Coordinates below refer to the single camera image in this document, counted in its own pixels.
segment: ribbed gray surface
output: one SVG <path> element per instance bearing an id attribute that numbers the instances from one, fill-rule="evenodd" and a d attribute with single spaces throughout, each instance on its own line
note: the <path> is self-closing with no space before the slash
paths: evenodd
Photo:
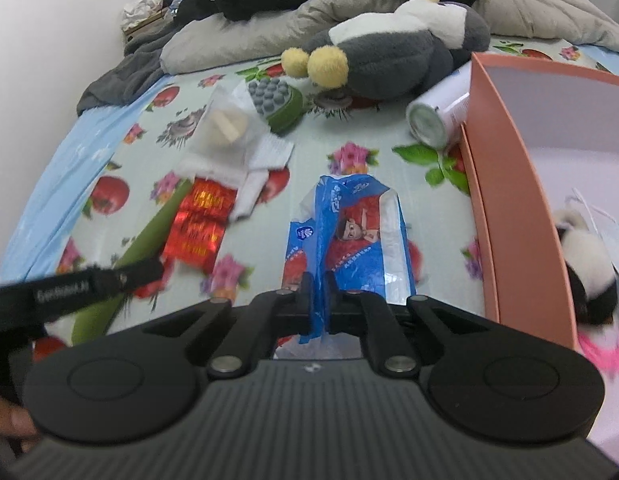
<path id="1" fill-rule="evenodd" d="M 474 440 L 416 384 L 378 377 L 365 361 L 311 364 L 261 362 L 247 378 L 216 382 L 185 420 L 138 444 L 47 439 L 14 471 L 23 480 L 603 480 L 616 469 L 584 440 L 544 449 Z"/>

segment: stuffed animal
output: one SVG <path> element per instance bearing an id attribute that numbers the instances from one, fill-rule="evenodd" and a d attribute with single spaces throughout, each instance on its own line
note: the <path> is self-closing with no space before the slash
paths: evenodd
<path id="1" fill-rule="evenodd" d="M 326 88 L 347 86 L 387 100 L 421 94 L 489 47 L 489 27 L 475 10 L 453 2 L 410 0 L 394 13 L 367 12 L 283 52 L 291 77 Z"/>
<path id="2" fill-rule="evenodd" d="M 554 213 L 579 323 L 612 323 L 619 302 L 616 273 L 603 241 L 574 209 Z"/>

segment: beige blanket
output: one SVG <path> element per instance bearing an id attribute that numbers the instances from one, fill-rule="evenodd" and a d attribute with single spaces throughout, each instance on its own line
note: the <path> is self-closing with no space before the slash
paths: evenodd
<path id="1" fill-rule="evenodd" d="M 171 74 L 276 56 L 317 32 L 362 12 L 393 12 L 403 0 L 309 0 L 296 10 L 229 22 L 221 14 L 189 23 L 163 48 Z M 493 34 L 562 38 L 619 52 L 619 25 L 589 0 L 478 0 L 474 8 Z"/>

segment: human hand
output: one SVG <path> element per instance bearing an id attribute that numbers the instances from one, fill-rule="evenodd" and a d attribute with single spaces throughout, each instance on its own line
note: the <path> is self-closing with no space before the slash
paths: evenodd
<path id="1" fill-rule="evenodd" d="M 25 408 L 12 404 L 0 396 L 0 435 L 22 439 L 23 451 L 30 450 L 38 441 L 38 432 Z"/>

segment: blue logo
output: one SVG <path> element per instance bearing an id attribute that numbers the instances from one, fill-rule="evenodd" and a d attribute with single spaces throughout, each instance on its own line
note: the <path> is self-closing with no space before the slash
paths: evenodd
<path id="1" fill-rule="evenodd" d="M 306 240 L 314 234 L 314 229 L 309 226 L 303 226 L 296 229 L 296 236 L 299 240 Z"/>

